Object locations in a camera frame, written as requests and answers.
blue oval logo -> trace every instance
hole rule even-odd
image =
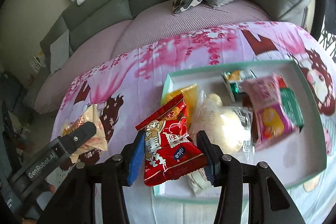
[[[174,159],[177,161],[180,161],[180,158],[183,157],[185,153],[185,148],[183,146],[181,146],[174,154]]]

pink sofa cushion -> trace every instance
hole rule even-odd
[[[39,113],[58,110],[70,84],[77,76],[110,60],[119,38],[132,21],[125,20],[112,25],[81,45],[63,67],[44,82],[36,97],[34,109]]]
[[[247,0],[236,0],[218,8],[201,3],[183,13],[173,15],[172,0],[142,11],[123,34],[112,58],[163,38],[208,27],[251,21],[269,21],[265,11]]]

green snack package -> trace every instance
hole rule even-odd
[[[300,131],[303,128],[304,120],[300,106],[295,98],[294,92],[289,88],[280,89],[283,110],[288,118],[296,125]]]

tray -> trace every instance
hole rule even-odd
[[[304,128],[281,143],[255,152],[254,164],[266,161],[283,185],[290,189],[310,180],[327,167],[325,138],[320,114],[313,94],[298,65],[292,60],[252,61],[219,64],[176,71],[167,75],[162,97],[178,88],[197,83],[206,94],[216,93],[222,100],[228,96],[221,73],[250,69],[257,77],[276,73],[281,75],[298,100],[304,118]],[[154,187],[154,196],[175,202],[217,203],[220,187],[211,188],[202,197],[196,197],[186,176]],[[248,185],[243,195],[248,197]]]

sofa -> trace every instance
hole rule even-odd
[[[249,21],[289,21],[304,27],[309,1],[237,0],[215,9],[202,3],[178,15],[172,15],[172,0],[72,3],[40,42],[46,67],[40,69],[24,103],[39,113],[58,110],[77,76],[119,54],[180,33]],[[73,54],[50,75],[50,45],[65,32]]]

